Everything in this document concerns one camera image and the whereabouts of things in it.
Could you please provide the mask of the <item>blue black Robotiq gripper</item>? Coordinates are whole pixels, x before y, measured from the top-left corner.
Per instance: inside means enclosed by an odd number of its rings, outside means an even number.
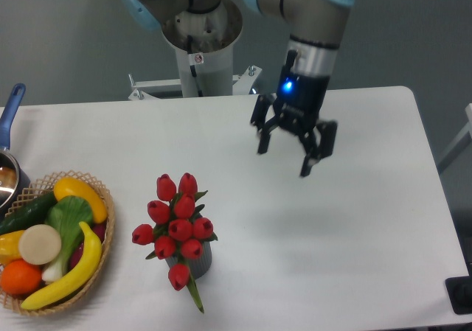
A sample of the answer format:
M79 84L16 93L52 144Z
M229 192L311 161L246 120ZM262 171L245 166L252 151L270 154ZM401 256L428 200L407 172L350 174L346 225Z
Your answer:
M250 123L257 128L260 139L258 154L268 151L271 132L279 126L300 134L305 150L301 177L309 176L315 164L333 154L337 121L317 123L329 80L329 75L309 77L282 67L276 93L259 94L251 115ZM274 116L267 120L269 108L273 108Z

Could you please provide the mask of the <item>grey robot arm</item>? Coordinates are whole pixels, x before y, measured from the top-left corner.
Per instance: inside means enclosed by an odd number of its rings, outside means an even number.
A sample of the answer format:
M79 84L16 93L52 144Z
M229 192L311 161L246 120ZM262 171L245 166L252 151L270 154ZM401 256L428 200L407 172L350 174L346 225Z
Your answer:
M319 112L355 0L244 0L262 15L291 28L277 90L261 94L251 123L268 150L271 132L281 128L305 150L301 176L331 156L337 124ZM176 51L185 97L233 94L232 51L242 32L242 15L231 0L122 0L141 27L159 29Z

